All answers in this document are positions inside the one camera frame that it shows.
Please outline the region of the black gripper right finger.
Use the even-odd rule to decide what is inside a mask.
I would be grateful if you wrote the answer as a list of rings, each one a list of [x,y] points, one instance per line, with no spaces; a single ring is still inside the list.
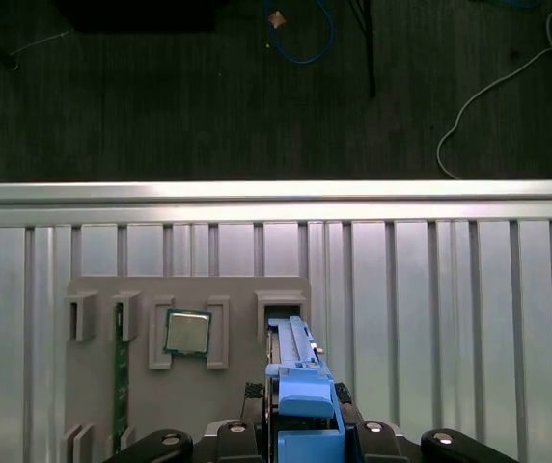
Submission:
[[[432,429],[413,442],[392,423],[365,420],[345,384],[338,383],[336,393],[345,422],[346,462],[516,463],[453,429]]]

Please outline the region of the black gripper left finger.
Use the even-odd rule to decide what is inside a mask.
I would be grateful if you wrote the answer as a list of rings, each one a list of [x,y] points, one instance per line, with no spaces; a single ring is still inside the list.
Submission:
[[[180,430],[162,429],[116,454],[118,462],[263,462],[264,385],[247,383],[237,420],[211,423],[197,442]]]

